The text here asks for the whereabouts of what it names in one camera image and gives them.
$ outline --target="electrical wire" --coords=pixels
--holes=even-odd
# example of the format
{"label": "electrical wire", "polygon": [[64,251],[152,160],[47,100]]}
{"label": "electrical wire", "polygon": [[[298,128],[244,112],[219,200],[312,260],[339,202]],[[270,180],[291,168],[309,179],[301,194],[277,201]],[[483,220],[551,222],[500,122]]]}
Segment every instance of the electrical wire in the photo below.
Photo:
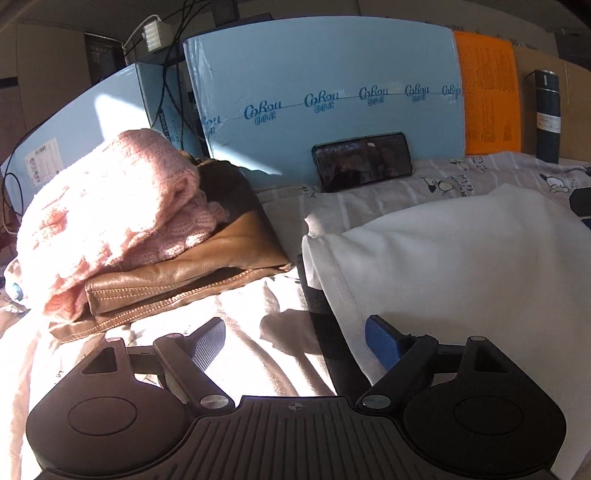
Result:
{"label": "electrical wire", "polygon": [[[197,9],[197,11],[191,16],[188,17],[188,15],[191,13],[191,10],[194,8],[194,6],[198,3],[201,2],[206,2],[204,5],[202,5],[200,8]],[[193,2],[191,3],[191,6],[189,7],[188,11],[185,11],[186,8],[186,4],[187,4],[187,0],[185,0],[183,2],[183,14],[182,14],[182,19],[181,19],[181,23],[178,26],[177,32],[174,35],[174,39],[172,44],[170,45],[170,47],[168,48],[168,52],[166,54],[166,57],[164,59],[164,65],[163,65],[163,72],[162,72],[162,81],[163,81],[163,85],[162,85],[162,91],[161,91],[161,95],[160,95],[160,101],[158,103],[158,108],[156,109],[156,115],[154,117],[154,122],[152,123],[152,127],[154,127],[154,125],[156,124],[156,120],[158,119],[159,114],[162,112],[162,105],[164,103],[164,95],[167,92],[168,96],[171,100],[171,103],[173,104],[175,110],[179,113],[179,115],[181,116],[182,119],[182,123],[181,123],[181,148],[183,147],[183,135],[184,135],[184,126],[187,125],[188,129],[191,131],[191,133],[193,133],[197,138],[200,138],[201,140],[203,140],[200,135],[197,135],[197,133],[195,132],[195,130],[189,125],[189,123],[187,122],[186,118],[184,117],[184,109],[183,109],[183,101],[182,101],[182,91],[181,91],[181,86],[180,86],[180,71],[179,71],[179,67],[178,67],[178,62],[176,64],[176,69],[177,69],[177,87],[178,87],[178,94],[181,100],[181,108],[179,108],[174,100],[174,97],[172,95],[172,92],[170,91],[170,88],[168,87],[168,83],[167,83],[167,78],[166,78],[166,74],[167,74],[167,69],[168,69],[168,59],[170,58],[170,54],[172,52],[172,50],[175,48],[176,52],[177,52],[177,58],[178,56],[180,56],[180,51],[179,51],[179,46],[180,46],[180,38],[181,35],[183,33],[183,31],[189,26],[189,24],[192,22],[192,20],[199,15],[204,8],[206,8],[210,2],[207,0],[193,0]]]}
{"label": "electrical wire", "polygon": [[[4,207],[7,206],[9,208],[9,210],[14,213],[14,215],[17,215],[19,217],[22,218],[22,216],[25,213],[25,202],[24,199],[22,197],[22,187],[21,187],[21,182],[18,180],[18,177],[12,173],[9,172],[8,169],[10,168],[10,163],[12,161],[12,158],[14,157],[15,152],[17,151],[17,148],[21,146],[21,144],[27,139],[29,138],[29,136],[35,131],[37,130],[40,126],[42,126],[45,122],[47,122],[47,120],[44,120],[43,122],[41,122],[40,124],[36,125],[35,127],[33,127],[31,130],[29,130],[25,135],[22,136],[22,138],[17,142],[17,144],[15,145],[15,147],[12,149],[12,153],[10,154],[10,157],[8,157],[8,160],[6,161],[6,169],[4,170],[4,175],[2,175],[2,183],[0,184],[0,189],[2,190],[2,227],[4,228],[4,230],[6,231],[6,233],[10,234],[10,235],[16,235],[18,233],[18,231],[13,232],[12,230],[10,230],[8,228],[8,225],[6,225],[6,216],[4,215],[5,209]],[[14,177],[14,179],[17,181],[17,186],[18,186],[18,191],[19,191],[19,195],[21,198],[21,213],[18,213],[14,207],[10,204],[10,202],[7,199],[7,191],[6,191],[6,179],[8,177]]]}
{"label": "electrical wire", "polygon": [[140,28],[142,28],[146,23],[148,23],[149,20],[152,20],[153,18],[157,19],[159,22],[161,22],[162,20],[160,19],[159,15],[150,15],[149,17],[144,18],[144,20],[142,21],[142,23],[140,23],[137,27],[135,27],[134,32],[129,36],[129,38],[127,39],[127,41],[123,44],[123,50],[125,51],[125,47],[127,46],[127,44],[132,40],[132,38],[134,37],[134,35],[138,32],[138,30]]}

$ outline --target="thermos label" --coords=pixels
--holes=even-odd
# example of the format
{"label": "thermos label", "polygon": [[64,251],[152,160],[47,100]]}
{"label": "thermos label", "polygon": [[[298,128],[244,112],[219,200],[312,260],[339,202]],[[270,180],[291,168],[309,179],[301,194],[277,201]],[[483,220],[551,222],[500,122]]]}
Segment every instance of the thermos label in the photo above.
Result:
{"label": "thermos label", "polygon": [[538,128],[555,134],[560,133],[560,117],[538,112]]}

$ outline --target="white power strip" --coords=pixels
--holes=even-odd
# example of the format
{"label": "white power strip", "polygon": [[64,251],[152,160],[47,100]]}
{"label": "white power strip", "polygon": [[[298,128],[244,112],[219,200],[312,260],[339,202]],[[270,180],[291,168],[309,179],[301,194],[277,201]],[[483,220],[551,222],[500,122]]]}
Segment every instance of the white power strip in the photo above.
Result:
{"label": "white power strip", "polygon": [[154,20],[144,26],[142,34],[148,47],[148,52],[170,45],[173,41],[173,29],[167,23]]}

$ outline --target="pink knit sweater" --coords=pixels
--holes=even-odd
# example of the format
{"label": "pink knit sweater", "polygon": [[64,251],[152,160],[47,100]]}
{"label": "pink knit sweater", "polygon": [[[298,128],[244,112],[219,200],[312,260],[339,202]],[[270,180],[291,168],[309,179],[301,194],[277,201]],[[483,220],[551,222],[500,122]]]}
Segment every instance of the pink knit sweater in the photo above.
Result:
{"label": "pink knit sweater", "polygon": [[21,288],[32,306],[75,320],[88,278],[205,240],[224,212],[198,186],[197,170],[150,129],[124,132],[61,171],[35,195],[18,232]]}

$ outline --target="orange paper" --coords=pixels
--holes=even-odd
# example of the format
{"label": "orange paper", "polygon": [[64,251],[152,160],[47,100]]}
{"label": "orange paper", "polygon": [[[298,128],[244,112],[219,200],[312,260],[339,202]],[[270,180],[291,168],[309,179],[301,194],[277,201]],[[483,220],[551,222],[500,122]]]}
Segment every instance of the orange paper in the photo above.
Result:
{"label": "orange paper", "polygon": [[454,32],[466,111],[466,154],[521,151],[521,107],[513,46]]}

